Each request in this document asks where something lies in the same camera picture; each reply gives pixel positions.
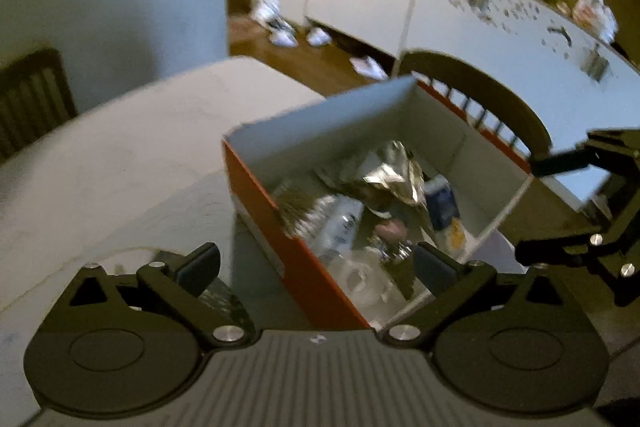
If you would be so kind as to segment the silver foil snack bag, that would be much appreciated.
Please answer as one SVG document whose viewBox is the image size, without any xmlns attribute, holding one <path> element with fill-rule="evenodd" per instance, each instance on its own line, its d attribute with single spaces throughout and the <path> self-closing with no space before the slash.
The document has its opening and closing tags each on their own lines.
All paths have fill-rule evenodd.
<svg viewBox="0 0 640 427">
<path fill-rule="evenodd" d="M 416 207 L 424 203 L 423 171 L 404 143 L 388 140 L 360 148 L 314 169 L 331 190 L 383 211 L 394 200 Z"/>
</svg>

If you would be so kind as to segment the cotton swab pack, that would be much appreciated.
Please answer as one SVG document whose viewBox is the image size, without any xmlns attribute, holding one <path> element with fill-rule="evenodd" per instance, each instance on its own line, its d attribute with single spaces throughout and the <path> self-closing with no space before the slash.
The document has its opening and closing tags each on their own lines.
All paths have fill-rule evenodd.
<svg viewBox="0 0 640 427">
<path fill-rule="evenodd" d="M 299 237 L 306 243 L 318 236 L 337 203 L 335 193 L 309 179 L 285 181 L 271 196 L 278 207 L 285 234 Z"/>
</svg>

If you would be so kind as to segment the blue white tissue pack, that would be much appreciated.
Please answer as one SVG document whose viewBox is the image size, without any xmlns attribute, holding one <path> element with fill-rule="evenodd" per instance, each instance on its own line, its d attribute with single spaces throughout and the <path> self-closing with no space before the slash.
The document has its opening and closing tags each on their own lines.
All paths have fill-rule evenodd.
<svg viewBox="0 0 640 427">
<path fill-rule="evenodd" d="M 451 257 L 465 251 L 466 235 L 449 181 L 439 174 L 424 183 L 424 200 L 436 246 Z"/>
</svg>

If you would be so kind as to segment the white long cabinet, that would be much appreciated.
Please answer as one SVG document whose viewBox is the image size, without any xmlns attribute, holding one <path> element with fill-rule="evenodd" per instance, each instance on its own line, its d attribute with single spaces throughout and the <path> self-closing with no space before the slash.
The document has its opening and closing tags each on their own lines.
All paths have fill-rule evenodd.
<svg viewBox="0 0 640 427">
<path fill-rule="evenodd" d="M 460 58 L 525 101 L 556 148 L 639 124 L 638 72 L 536 0 L 306 0 L 306 15 L 392 57 Z"/>
</svg>

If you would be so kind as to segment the dark wooden chair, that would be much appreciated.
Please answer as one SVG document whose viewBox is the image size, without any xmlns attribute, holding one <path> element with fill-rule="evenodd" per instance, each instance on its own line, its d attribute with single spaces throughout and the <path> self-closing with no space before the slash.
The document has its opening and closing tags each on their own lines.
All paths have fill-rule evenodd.
<svg viewBox="0 0 640 427">
<path fill-rule="evenodd" d="M 451 91 L 464 96 L 465 108 L 477 103 L 483 115 L 498 119 L 497 130 L 506 126 L 533 155 L 547 154 L 551 150 L 551 136 L 544 124 L 519 96 L 486 72 L 460 60 L 460 58 L 425 50 L 409 50 L 401 54 L 394 69 L 396 76 L 421 74 L 429 80 L 442 82 Z"/>
<path fill-rule="evenodd" d="M 62 55 L 44 48 L 1 69 L 1 161 L 78 116 Z"/>
</svg>

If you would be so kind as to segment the small white blue box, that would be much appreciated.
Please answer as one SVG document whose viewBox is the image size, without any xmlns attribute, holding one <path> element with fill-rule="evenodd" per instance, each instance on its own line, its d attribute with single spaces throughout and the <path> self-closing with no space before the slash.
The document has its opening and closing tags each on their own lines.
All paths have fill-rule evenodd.
<svg viewBox="0 0 640 427">
<path fill-rule="evenodd" d="M 363 209 L 360 200 L 341 195 L 314 243 L 314 253 L 318 257 L 347 253 L 354 243 Z"/>
</svg>

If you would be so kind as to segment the red and white cardboard box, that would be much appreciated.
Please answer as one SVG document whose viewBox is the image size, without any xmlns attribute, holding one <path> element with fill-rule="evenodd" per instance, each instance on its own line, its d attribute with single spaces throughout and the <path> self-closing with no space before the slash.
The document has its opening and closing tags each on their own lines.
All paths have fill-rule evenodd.
<svg viewBox="0 0 640 427">
<path fill-rule="evenodd" d="M 413 275 L 406 245 L 388 247 L 375 225 L 404 221 L 409 243 L 436 244 L 424 203 L 394 200 L 383 211 L 364 205 L 352 248 L 318 257 L 317 237 L 288 237 L 271 196 L 281 183 L 309 179 L 326 186 L 314 169 L 388 140 L 416 156 L 424 183 L 441 174 L 456 198 L 471 258 L 528 189 L 526 161 L 475 129 L 438 91 L 412 77 L 352 90 L 318 104 L 234 129 L 224 138 L 234 205 L 273 268 L 318 329 L 382 329 L 427 297 Z"/>
</svg>

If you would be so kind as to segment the white slipper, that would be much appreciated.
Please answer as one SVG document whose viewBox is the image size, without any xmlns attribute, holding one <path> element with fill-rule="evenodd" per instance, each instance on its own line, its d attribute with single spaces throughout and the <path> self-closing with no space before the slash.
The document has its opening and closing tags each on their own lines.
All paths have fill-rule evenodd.
<svg viewBox="0 0 640 427">
<path fill-rule="evenodd" d="M 313 48 L 321 48 L 332 42 L 331 36 L 321 27 L 314 27 L 306 35 L 307 43 Z"/>
</svg>

